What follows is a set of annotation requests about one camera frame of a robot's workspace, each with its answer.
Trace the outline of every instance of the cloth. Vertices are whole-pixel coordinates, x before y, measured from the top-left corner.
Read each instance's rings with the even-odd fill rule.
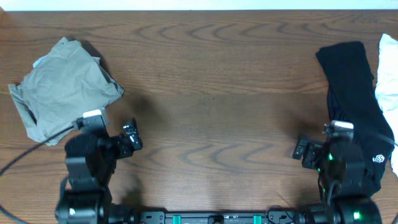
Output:
[[[395,139],[398,138],[398,41],[383,34],[379,44],[376,99]],[[391,154],[391,167],[398,177],[398,147]]]
[[[374,96],[373,75],[361,42],[324,47],[316,54],[329,81],[330,120],[354,124],[353,141],[362,149],[367,174],[364,190],[368,195],[381,188],[381,178],[393,146],[375,134],[394,138]]]
[[[105,107],[124,90],[103,70],[79,41],[62,38],[39,59],[20,85],[9,91],[28,137],[41,142],[71,126],[86,111]],[[67,133],[49,141],[55,145]]]

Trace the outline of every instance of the black cloth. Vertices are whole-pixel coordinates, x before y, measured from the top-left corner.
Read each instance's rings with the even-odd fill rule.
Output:
[[[316,54],[329,81],[329,119],[354,124],[354,142],[362,149],[368,173],[364,188],[370,195],[381,188],[381,178],[393,145],[375,134],[394,135],[374,96],[373,74],[361,42],[323,47]]]

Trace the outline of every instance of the green strip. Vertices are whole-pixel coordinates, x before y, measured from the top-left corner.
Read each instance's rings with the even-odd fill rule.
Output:
[[[181,215],[173,215],[173,224],[181,224]]]
[[[261,215],[253,216],[253,224],[261,224]]]

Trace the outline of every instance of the white cloth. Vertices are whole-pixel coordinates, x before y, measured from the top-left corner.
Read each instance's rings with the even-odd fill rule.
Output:
[[[376,99],[398,141],[398,41],[383,34],[379,44]],[[391,155],[391,166],[398,176],[398,147]]]
[[[79,41],[60,40],[34,63],[20,85],[9,85],[28,137],[41,142],[72,125],[87,111],[100,109],[124,90]],[[67,133],[49,141],[58,143]]]

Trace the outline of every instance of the folded gray cloth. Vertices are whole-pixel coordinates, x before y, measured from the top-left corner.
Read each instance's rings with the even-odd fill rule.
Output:
[[[71,126],[86,111],[100,109],[124,90],[79,41],[60,40],[18,86],[9,85],[28,137],[41,142]],[[58,143],[67,133],[49,141]]]

